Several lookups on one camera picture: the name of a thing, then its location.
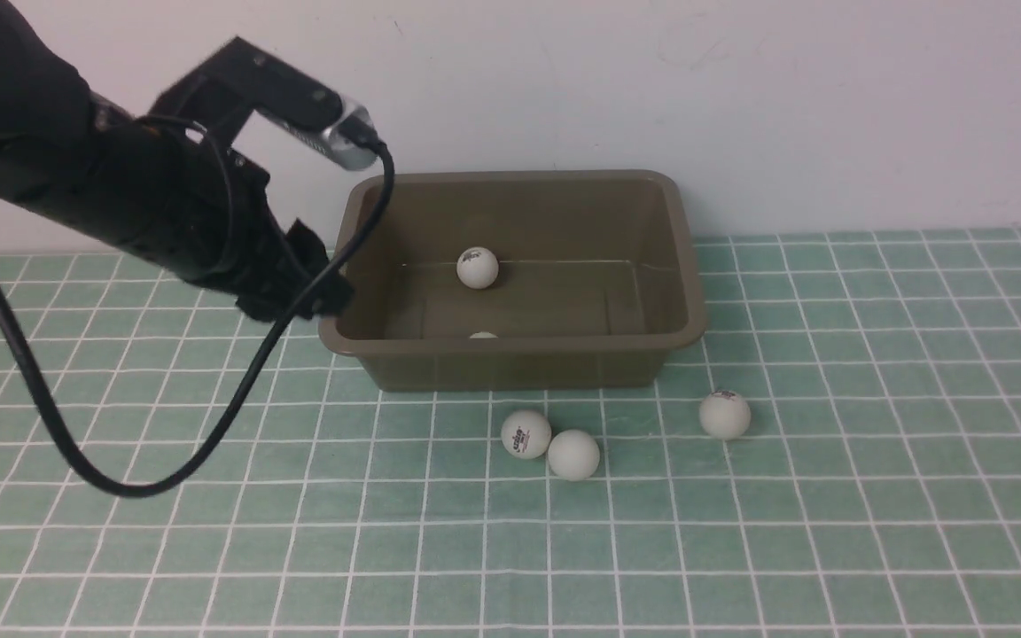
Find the white wall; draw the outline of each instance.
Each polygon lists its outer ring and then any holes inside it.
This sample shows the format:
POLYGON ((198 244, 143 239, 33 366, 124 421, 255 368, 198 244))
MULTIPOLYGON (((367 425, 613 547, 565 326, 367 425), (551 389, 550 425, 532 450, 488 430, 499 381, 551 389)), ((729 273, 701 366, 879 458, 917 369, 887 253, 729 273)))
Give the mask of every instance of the white wall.
MULTIPOLYGON (((696 233, 1021 223, 1021 0, 15 3, 135 112, 247 37, 360 98, 402 171, 661 170, 696 233)), ((364 175, 265 122, 238 147, 336 235, 364 175)), ((0 251, 90 245, 0 203, 0 251)))

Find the brown plastic tub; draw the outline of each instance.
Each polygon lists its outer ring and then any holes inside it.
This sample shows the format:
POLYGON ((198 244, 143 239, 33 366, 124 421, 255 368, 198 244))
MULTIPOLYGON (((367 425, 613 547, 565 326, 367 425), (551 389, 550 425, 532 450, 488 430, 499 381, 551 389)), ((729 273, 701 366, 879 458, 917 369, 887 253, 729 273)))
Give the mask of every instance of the brown plastic tub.
MULTIPOLYGON (((338 245, 380 185, 352 190, 338 245)), ((346 276, 321 338, 390 392, 644 386, 707 327, 680 192, 645 170, 401 175, 346 276), (472 246, 499 259, 483 291, 454 272, 472 246)))

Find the black object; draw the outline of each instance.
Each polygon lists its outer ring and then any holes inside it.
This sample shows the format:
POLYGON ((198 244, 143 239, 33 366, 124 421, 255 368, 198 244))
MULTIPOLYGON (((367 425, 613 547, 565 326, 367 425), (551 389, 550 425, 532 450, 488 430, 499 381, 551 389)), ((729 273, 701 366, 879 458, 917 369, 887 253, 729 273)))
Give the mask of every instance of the black object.
POLYGON ((393 193, 394 166, 368 112, 244 40, 232 40, 166 91, 144 117, 90 91, 0 0, 0 198, 174 272, 238 295, 272 322, 218 424, 182 468, 147 485, 98 472, 65 427, 0 287, 0 330, 57 450, 106 493, 146 497, 191 477, 239 414, 295 316, 336 314, 352 296, 340 267, 364 244, 393 193), (385 181, 366 223, 330 261, 299 222, 288 233, 266 206, 269 175, 230 149, 252 112, 348 169, 380 157, 385 181), (193 141, 187 132, 202 135, 193 141))

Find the ping pong ball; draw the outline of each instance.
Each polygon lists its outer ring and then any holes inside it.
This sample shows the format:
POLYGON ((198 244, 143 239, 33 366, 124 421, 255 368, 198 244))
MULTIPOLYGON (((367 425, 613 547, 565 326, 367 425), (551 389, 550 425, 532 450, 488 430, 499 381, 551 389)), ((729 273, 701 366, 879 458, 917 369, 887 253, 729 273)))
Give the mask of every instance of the ping pong ball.
POLYGON ((750 406, 740 394, 717 389, 700 402, 700 427, 713 439, 738 439, 750 425, 750 406))
POLYGON ((593 437, 582 431, 560 433, 550 441, 546 461, 564 480, 587 480, 601 461, 601 451, 593 437))
POLYGON ((472 247, 463 251, 454 262, 454 274, 464 286, 481 291, 494 283, 499 276, 499 260, 485 247, 472 247))
POLYGON ((538 459, 552 435, 549 421, 534 409, 519 409, 502 421, 502 446, 516 459, 538 459))

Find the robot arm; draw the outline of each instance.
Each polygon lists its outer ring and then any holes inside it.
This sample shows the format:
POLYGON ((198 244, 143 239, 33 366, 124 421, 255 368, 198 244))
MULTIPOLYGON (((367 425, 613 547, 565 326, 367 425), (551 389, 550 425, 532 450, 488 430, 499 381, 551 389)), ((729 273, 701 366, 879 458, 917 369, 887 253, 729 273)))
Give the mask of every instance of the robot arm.
MULTIPOLYGON (((363 106, 238 37, 132 117, 0 0, 0 199, 236 296, 246 314, 272 322, 329 257, 299 222, 279 229, 271 177, 230 148, 253 112, 345 169, 376 160, 363 106)), ((336 314, 351 296, 335 274, 297 312, 336 314)))

